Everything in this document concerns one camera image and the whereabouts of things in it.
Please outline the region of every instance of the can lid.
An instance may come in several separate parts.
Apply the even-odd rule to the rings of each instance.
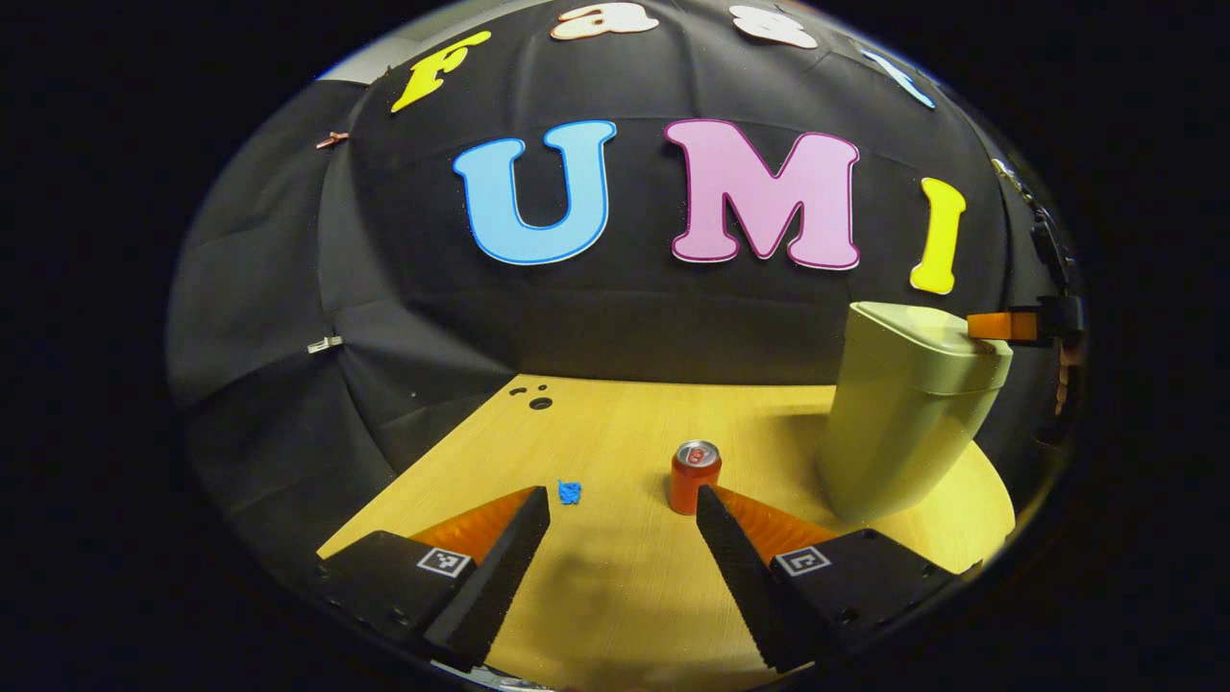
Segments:
[[[689,440],[675,451],[679,463],[691,468],[705,468],[717,462],[717,447],[704,440]]]

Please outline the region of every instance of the orange gripper pad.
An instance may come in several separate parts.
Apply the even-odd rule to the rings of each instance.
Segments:
[[[1002,338],[1034,340],[1038,338],[1038,315],[1034,312],[984,312],[966,317],[970,338]]]
[[[535,487],[504,495],[472,510],[424,529],[410,537],[427,546],[453,551],[474,558],[475,564],[482,564],[492,546],[508,529]]]
[[[774,556],[807,548],[838,537],[836,533],[827,529],[806,522],[764,503],[758,503],[747,495],[739,495],[718,486],[712,488],[734,521],[739,522],[739,529],[752,541],[756,554],[760,556],[766,567],[772,562]]]

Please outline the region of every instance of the container lid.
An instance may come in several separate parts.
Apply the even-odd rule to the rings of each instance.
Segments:
[[[856,345],[889,371],[907,370],[913,387],[934,395],[1002,387],[1012,349],[968,332],[966,320],[943,310],[863,300],[850,304],[846,353]]]

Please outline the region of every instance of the black clamp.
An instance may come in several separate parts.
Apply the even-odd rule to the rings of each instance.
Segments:
[[[314,590],[397,648],[458,670],[482,665],[547,526],[546,488],[517,511],[482,564],[374,531],[317,563]]]
[[[1005,338],[1014,345],[1050,348],[1057,338],[1075,344],[1085,334],[1085,307],[1076,295],[1039,295],[1037,305],[1012,305],[1006,311],[1010,316],[1033,317],[1032,328],[1018,333],[1014,327],[1011,336]]]
[[[871,529],[776,556],[766,567],[702,486],[696,526],[760,658],[779,672],[856,654],[916,617],[957,575]]]
[[[1073,284],[1076,259],[1059,241],[1055,220],[1050,218],[1050,211],[1037,203],[1030,205],[1033,208],[1033,227],[1030,229],[1033,250],[1046,264],[1050,279],[1055,281],[1060,291],[1066,293]]]

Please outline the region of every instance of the black fabric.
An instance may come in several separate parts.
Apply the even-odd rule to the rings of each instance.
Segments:
[[[328,305],[400,299],[514,371],[742,385],[834,382],[851,300],[961,315],[998,307],[1007,234],[999,189],[978,138],[938,90],[930,111],[875,63],[849,57],[854,43],[840,53],[764,44],[734,31],[728,9],[713,2],[689,4],[686,14],[648,2],[662,22],[649,32],[545,38],[542,27],[568,6],[540,5],[483,25],[492,37],[469,50],[444,86],[396,114],[389,107],[410,65],[371,85],[346,152],[358,208],[352,227],[362,226],[362,236],[347,236],[349,248],[322,273],[341,275],[360,259],[376,265],[364,265],[353,284],[330,281]],[[838,43],[817,17],[800,21]],[[784,248],[758,259],[729,213],[739,256],[708,265],[675,258],[686,172],[663,129],[694,117],[736,122],[774,170],[804,132],[854,141],[861,264],[804,268]],[[542,134],[593,118],[617,127],[605,144],[610,219],[598,242],[546,265],[483,254],[453,159],[486,140],[524,140],[514,166],[519,206],[526,222],[550,224],[566,213],[567,195],[558,152]],[[942,296],[909,285],[926,238],[924,176],[967,199],[957,284]],[[787,241],[797,229],[796,218]]]
[[[354,84],[312,82],[257,129],[202,203],[167,322],[169,377],[181,407],[328,333],[315,264],[330,151],[315,144],[362,93]]]
[[[354,403],[401,473],[515,375],[423,316],[392,301],[337,315],[338,363]]]
[[[186,444],[240,538],[266,564],[300,574],[395,477],[328,354],[295,355],[198,406]]]

